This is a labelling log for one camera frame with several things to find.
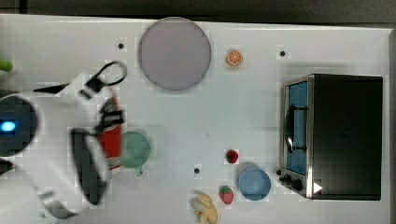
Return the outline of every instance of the microwave control knob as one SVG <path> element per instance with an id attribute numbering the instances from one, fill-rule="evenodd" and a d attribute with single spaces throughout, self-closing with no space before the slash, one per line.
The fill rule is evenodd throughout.
<path id="1" fill-rule="evenodd" d="M 301 182 L 300 179 L 292 180 L 290 183 L 291 183 L 291 187 L 297 191 L 300 191 L 303 189 L 303 183 Z"/>
<path id="2" fill-rule="evenodd" d="M 288 185 L 290 183 L 291 176 L 284 175 L 283 177 L 280 177 L 279 180 L 282 181 L 283 183 L 285 183 L 286 185 Z"/>

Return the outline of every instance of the white tabletop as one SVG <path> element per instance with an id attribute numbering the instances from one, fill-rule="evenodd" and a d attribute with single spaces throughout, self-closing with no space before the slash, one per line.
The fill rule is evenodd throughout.
<path id="1" fill-rule="evenodd" d="M 153 153 L 142 176 L 123 170 L 101 208 L 74 223 L 196 223 L 189 205 L 196 190 L 211 196 L 219 223 L 389 222 L 389 30 L 197 22 L 211 43 L 211 65 L 195 88 L 171 92 L 150 83 L 136 58 L 140 36 L 152 23 L 0 15 L 0 58 L 19 68 L 1 77 L 0 88 L 30 91 L 93 74 L 107 61 L 128 65 L 119 88 L 126 129 L 145 132 Z M 125 48 L 118 49 L 119 43 Z M 230 49 L 243 52 L 238 68 L 226 65 Z M 277 181 L 281 86 L 312 73 L 383 76 L 381 201 L 309 201 Z M 224 163 L 228 148 L 239 149 L 239 164 Z M 249 202 L 235 187 L 244 162 L 256 163 L 271 178 L 271 191 L 260 202 Z M 194 167 L 201 168 L 199 175 Z M 219 199 L 221 185 L 235 191 L 231 206 Z"/>

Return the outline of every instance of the black microwave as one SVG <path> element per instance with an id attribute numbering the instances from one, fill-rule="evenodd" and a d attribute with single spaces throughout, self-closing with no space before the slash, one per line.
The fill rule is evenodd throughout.
<path id="1" fill-rule="evenodd" d="M 382 77 L 314 74 L 284 85 L 282 185 L 307 199 L 381 198 Z"/>

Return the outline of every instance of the orange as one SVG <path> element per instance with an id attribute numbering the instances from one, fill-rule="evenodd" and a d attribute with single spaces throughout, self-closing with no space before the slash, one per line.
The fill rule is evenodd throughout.
<path id="1" fill-rule="evenodd" d="M 237 66 L 243 61 L 241 51 L 237 49 L 232 49 L 227 55 L 227 64 L 230 66 Z"/>

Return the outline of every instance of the gray plate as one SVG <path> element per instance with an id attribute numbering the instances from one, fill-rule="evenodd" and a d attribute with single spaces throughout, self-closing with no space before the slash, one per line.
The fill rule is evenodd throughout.
<path id="1" fill-rule="evenodd" d="M 146 77 L 170 91 L 197 84 L 210 65 L 210 43 L 194 22 L 169 17 L 157 21 L 143 34 L 139 62 Z"/>

